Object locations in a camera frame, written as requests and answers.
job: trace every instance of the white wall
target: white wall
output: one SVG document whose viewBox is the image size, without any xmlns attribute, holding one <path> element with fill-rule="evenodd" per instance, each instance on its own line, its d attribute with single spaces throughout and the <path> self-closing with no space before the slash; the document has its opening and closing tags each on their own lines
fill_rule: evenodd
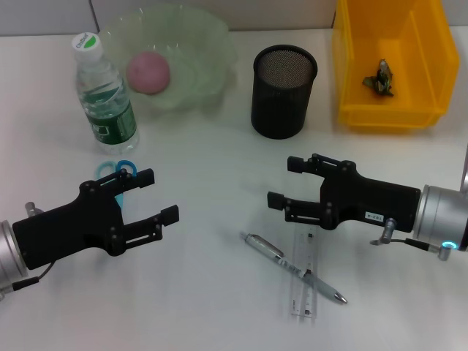
<svg viewBox="0 0 468 351">
<path fill-rule="evenodd" d="M 0 0 L 0 35 L 96 31 L 88 0 Z"/>
<path fill-rule="evenodd" d="M 468 0 L 442 0 L 451 26 L 468 26 Z"/>
<path fill-rule="evenodd" d="M 119 15 L 161 0 L 92 0 L 100 28 Z M 194 4 L 234 30 L 330 28 L 336 0 L 165 0 Z"/>
<path fill-rule="evenodd" d="M 92 0 L 99 26 L 161 0 Z M 196 4 L 232 29 L 330 28 L 336 0 L 166 0 Z M 89 0 L 0 0 L 0 35 L 96 31 Z M 468 26 L 468 0 L 442 0 L 452 26 Z"/>
</svg>

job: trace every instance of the silver pen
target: silver pen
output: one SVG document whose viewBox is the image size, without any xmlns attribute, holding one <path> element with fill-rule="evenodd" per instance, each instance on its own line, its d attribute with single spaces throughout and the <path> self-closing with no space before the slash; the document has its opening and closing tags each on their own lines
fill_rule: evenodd
<svg viewBox="0 0 468 351">
<path fill-rule="evenodd" d="M 246 233 L 241 233 L 241 235 L 242 238 L 246 241 L 246 243 L 248 243 L 248 245 L 262 252 L 266 257 L 271 258 L 279 265 L 285 267 L 289 272 L 291 272 L 293 275 L 296 275 L 307 285 L 314 287 L 314 284 L 317 284 L 317 291 L 320 294 L 324 295 L 326 298 L 338 301 L 340 303 L 348 303 L 347 299 L 344 298 L 342 294 L 337 292 L 323 280 L 319 279 L 317 276 L 314 276 L 314 274 L 312 273 L 307 273 L 306 271 L 303 271 L 302 269 L 294 266 L 290 261 L 288 261 L 284 257 L 284 253 L 280 249 L 268 243 L 261 236 Z"/>
</svg>

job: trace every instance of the bottle cap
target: bottle cap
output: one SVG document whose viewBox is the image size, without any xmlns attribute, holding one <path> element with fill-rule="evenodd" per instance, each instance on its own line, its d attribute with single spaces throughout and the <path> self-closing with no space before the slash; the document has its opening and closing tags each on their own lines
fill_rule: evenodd
<svg viewBox="0 0 468 351">
<path fill-rule="evenodd" d="M 75 60 L 83 63 L 98 61 L 104 54 L 101 40 L 97 34 L 81 33 L 72 40 L 72 47 L 75 51 Z"/>
</svg>

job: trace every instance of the black mesh pencil holder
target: black mesh pencil holder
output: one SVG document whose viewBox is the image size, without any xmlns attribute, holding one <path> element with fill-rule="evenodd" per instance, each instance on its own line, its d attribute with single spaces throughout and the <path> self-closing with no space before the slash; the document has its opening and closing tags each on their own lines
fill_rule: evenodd
<svg viewBox="0 0 468 351">
<path fill-rule="evenodd" d="M 317 76 L 314 57 L 292 45 L 275 45 L 254 61 L 252 126 L 264 137 L 287 139 L 306 120 L 312 84 Z"/>
</svg>

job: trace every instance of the green bottle label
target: green bottle label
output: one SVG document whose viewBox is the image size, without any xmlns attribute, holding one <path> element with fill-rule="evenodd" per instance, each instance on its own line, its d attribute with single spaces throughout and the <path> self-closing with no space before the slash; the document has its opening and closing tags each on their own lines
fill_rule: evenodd
<svg viewBox="0 0 468 351">
<path fill-rule="evenodd" d="M 98 141 L 108 145 L 117 145 L 130 139 L 137 130 L 132 104 L 120 115 L 111 118 L 95 118 L 88 114 L 88 121 Z"/>
</svg>

